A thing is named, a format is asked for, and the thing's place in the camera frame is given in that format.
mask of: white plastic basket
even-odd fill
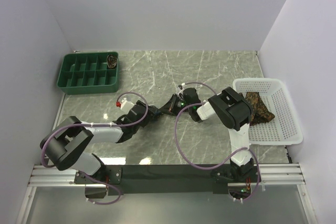
[[[238,93],[259,92],[267,109],[275,115],[269,123],[249,128],[250,143],[259,145],[291,145],[303,140],[297,114],[285,84],[278,79],[242,78],[233,82]]]

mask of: green bin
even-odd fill
[[[117,66],[109,69],[107,56],[117,58]],[[113,93],[119,88],[117,52],[93,52],[65,55],[57,86],[65,94]]]

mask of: gray floor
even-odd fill
[[[211,193],[134,194],[114,205],[85,201],[83,188],[39,188],[31,224],[308,223],[297,186],[267,186],[243,205]]]
[[[120,51],[119,58],[119,91],[67,95],[59,122],[71,115],[87,122],[111,122],[123,114],[115,102],[125,91],[138,92],[149,104],[161,107],[182,82],[198,80],[220,92],[232,86],[234,79],[263,77],[254,51]],[[206,87],[196,89],[201,100],[213,95]],[[174,144],[174,122],[175,118],[163,116],[125,143],[91,144],[86,152],[105,158],[109,164],[185,164]],[[228,130],[217,117],[197,124],[186,114],[178,126],[181,148],[192,162],[215,164],[230,154]],[[253,145],[251,149],[261,163],[288,163],[284,146]]]

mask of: camouflage cloth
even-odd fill
[[[260,98],[259,92],[247,92],[245,99],[251,104],[253,109],[250,122],[251,126],[259,123],[268,123],[275,118],[275,115],[268,111],[266,105]]]

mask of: tabletop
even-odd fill
[[[200,81],[218,93],[237,78],[263,77],[255,51],[118,51],[120,59],[119,91],[107,94],[66,95],[58,123],[74,115],[81,121],[109,123],[123,112],[116,98],[126,91],[143,95],[149,105],[163,106],[183,82]],[[213,93],[200,85],[201,100]],[[138,97],[127,95],[134,103]],[[124,143],[90,144],[86,152],[94,153],[107,164],[186,164],[174,143],[175,117],[163,115],[158,121],[140,128]],[[177,137],[190,161],[216,164],[231,152],[228,130],[214,116],[202,123],[187,113],[179,120]],[[288,163],[285,146],[252,145],[260,163]]]

